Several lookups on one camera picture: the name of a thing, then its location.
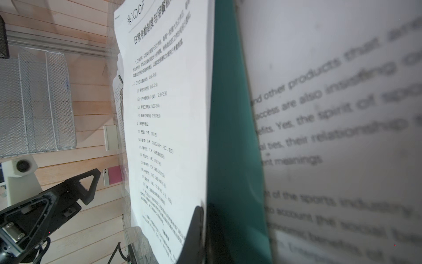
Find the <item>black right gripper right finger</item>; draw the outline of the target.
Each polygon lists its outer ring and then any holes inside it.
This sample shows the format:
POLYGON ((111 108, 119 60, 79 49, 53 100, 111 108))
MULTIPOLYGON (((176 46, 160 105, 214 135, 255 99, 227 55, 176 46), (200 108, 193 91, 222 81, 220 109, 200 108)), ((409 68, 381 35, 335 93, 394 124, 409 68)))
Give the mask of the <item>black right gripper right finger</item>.
POLYGON ((207 206, 206 263, 235 264, 224 236, 223 224, 213 204, 207 206))

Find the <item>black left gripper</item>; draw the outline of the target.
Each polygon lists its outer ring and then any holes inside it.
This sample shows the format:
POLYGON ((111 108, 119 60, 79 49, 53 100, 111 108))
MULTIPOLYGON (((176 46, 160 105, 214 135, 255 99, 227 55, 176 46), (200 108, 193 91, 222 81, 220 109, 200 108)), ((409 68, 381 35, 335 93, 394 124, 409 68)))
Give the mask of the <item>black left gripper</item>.
POLYGON ((1 263, 32 262, 42 244, 95 198, 101 172, 95 168, 1 211, 1 263), (91 179, 86 189, 81 181, 91 179))

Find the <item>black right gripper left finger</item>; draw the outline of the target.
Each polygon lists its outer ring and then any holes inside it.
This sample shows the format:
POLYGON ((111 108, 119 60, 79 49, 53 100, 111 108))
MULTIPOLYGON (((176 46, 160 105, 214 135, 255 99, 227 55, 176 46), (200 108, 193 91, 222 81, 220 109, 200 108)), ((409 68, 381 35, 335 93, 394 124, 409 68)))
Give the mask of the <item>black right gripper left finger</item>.
POLYGON ((196 206, 177 264, 201 264, 203 262, 204 210, 196 206))

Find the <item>teal file folder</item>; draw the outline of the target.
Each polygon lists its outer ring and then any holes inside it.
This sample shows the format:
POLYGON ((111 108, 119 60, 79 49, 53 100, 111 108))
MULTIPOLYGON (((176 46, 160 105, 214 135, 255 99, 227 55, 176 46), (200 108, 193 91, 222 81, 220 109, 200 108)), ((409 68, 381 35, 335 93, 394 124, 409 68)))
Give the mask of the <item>teal file folder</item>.
POLYGON ((264 177, 233 1, 216 1, 207 205, 236 264, 272 262, 264 177))

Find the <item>paper with XDOF heading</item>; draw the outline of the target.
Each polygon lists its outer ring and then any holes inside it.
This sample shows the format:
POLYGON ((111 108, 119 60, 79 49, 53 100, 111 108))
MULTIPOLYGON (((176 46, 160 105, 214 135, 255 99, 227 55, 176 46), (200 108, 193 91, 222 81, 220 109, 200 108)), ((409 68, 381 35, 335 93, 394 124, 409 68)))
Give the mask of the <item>paper with XDOF heading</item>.
POLYGON ((207 203, 214 1, 125 1, 123 64, 131 213, 160 264, 176 264, 207 203))

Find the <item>paper with English text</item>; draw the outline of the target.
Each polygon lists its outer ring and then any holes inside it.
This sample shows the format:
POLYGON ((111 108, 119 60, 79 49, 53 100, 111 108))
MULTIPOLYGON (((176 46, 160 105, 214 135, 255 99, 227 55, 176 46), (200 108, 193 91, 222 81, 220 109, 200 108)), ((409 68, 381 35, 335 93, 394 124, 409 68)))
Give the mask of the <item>paper with English text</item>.
POLYGON ((236 4, 273 262, 421 263, 421 1, 236 4))

